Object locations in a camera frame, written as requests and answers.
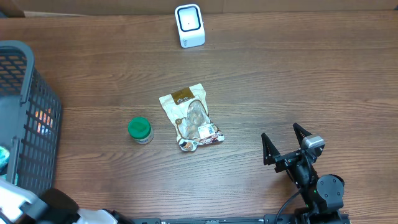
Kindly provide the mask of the beige snack pouch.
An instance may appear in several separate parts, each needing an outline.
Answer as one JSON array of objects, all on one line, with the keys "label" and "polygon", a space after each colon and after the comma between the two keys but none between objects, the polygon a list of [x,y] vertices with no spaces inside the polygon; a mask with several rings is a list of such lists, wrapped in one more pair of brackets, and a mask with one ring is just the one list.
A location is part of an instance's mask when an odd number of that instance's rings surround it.
[{"label": "beige snack pouch", "polygon": [[224,141],[224,134],[209,116],[202,84],[161,96],[159,101],[175,127],[181,150],[193,152],[199,146]]}]

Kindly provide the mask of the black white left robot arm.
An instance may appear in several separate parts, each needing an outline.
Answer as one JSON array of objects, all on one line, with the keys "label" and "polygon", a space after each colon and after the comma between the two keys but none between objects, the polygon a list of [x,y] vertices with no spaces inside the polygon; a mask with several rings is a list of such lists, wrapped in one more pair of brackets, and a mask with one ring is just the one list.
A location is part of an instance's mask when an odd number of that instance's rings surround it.
[{"label": "black white left robot arm", "polygon": [[116,211],[82,209],[58,189],[38,196],[1,179],[1,224],[133,224]]}]

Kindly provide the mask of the light green wipes packet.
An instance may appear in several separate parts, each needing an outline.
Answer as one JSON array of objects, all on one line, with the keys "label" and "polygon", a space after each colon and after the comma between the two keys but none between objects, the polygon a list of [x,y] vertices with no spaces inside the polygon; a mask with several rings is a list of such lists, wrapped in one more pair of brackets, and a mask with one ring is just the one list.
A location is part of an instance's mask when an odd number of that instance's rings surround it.
[{"label": "light green wipes packet", "polygon": [[5,146],[0,147],[0,172],[1,175],[6,173],[7,165],[10,159],[10,152]]}]

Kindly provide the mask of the small orange box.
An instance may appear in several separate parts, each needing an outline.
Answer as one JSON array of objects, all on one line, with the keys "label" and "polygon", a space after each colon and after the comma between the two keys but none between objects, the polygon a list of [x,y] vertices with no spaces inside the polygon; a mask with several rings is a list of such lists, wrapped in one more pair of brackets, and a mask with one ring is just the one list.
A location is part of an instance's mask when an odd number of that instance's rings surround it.
[{"label": "small orange box", "polygon": [[45,111],[36,111],[35,112],[35,117],[38,118],[40,122],[35,122],[37,125],[37,132],[43,135],[48,135],[50,130],[47,128],[49,126],[50,128],[53,128],[53,119],[50,117],[51,115],[51,109],[47,109]]}]

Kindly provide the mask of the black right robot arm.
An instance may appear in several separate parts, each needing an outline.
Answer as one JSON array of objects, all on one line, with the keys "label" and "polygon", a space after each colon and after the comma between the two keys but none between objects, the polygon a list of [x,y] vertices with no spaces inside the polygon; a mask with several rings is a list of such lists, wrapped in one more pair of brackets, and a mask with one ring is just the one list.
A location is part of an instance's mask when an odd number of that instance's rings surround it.
[{"label": "black right robot arm", "polygon": [[275,215],[264,216],[264,223],[349,223],[349,216],[340,213],[344,206],[344,180],[335,174],[320,177],[313,168],[325,148],[324,139],[298,123],[293,124],[293,129],[299,147],[284,155],[266,133],[261,134],[263,164],[274,165],[277,173],[286,172],[297,188]]}]

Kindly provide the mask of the green lid white jar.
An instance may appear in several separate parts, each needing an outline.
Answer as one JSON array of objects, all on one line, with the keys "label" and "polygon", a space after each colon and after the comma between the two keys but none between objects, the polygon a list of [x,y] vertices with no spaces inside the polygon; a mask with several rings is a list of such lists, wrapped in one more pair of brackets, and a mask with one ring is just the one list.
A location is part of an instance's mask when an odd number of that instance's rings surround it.
[{"label": "green lid white jar", "polygon": [[154,130],[150,122],[143,117],[133,118],[128,126],[128,133],[138,144],[148,144],[154,138]]}]

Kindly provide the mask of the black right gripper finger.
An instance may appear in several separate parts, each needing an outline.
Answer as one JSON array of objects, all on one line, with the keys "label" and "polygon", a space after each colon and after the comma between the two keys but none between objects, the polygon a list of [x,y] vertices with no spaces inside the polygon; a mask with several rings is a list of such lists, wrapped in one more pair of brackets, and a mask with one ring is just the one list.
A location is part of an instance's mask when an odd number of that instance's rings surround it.
[{"label": "black right gripper finger", "polygon": [[296,135],[298,143],[301,146],[304,146],[305,142],[307,140],[307,137],[311,136],[312,133],[310,133],[309,131],[307,131],[303,127],[301,127],[301,125],[299,125],[298,123],[294,123],[293,124],[293,129],[295,131],[295,135]]},{"label": "black right gripper finger", "polygon": [[273,145],[266,133],[261,134],[263,146],[263,163],[264,165],[275,164],[276,158],[280,156],[279,151]]}]

